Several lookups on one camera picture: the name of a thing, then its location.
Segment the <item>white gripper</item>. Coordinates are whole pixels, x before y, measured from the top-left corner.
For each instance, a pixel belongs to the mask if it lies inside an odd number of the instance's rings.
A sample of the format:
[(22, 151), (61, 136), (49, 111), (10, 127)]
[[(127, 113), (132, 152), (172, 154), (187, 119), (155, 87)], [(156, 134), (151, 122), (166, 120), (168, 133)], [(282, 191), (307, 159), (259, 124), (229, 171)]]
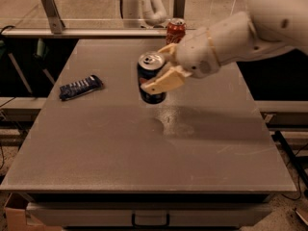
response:
[(158, 52), (167, 62), (177, 62), (179, 65), (171, 66), (141, 84), (141, 89), (151, 95), (175, 90), (183, 86), (188, 77), (201, 79), (220, 69), (216, 48), (206, 28), (194, 30), (186, 34), (178, 44), (168, 44)]

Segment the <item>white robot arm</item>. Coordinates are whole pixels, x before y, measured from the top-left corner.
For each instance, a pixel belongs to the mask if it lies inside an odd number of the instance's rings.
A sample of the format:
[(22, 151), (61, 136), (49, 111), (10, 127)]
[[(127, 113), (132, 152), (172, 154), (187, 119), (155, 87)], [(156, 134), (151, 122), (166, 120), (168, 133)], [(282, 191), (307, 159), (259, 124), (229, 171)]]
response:
[(308, 0), (248, 0), (245, 12), (161, 48), (167, 64), (141, 89), (149, 94), (174, 90), (188, 77), (205, 78), (224, 65), (263, 60), (293, 48), (308, 54)]

